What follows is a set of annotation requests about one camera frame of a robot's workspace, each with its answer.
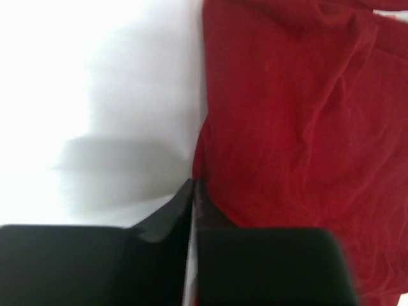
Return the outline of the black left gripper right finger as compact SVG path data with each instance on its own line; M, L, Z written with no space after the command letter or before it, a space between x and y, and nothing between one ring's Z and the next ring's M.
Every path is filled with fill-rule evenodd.
M198 305L357 305L336 240L321 228L240 228L194 188Z

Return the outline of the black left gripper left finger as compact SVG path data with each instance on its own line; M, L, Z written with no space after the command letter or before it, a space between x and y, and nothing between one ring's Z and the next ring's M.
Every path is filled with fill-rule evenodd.
M1 228L2 305L181 305L194 181L132 227Z

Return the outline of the dark red t shirt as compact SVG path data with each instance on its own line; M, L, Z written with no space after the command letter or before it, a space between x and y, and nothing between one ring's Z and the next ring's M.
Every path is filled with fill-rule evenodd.
M192 174L241 227L340 241L364 305L407 292L406 1L205 1Z

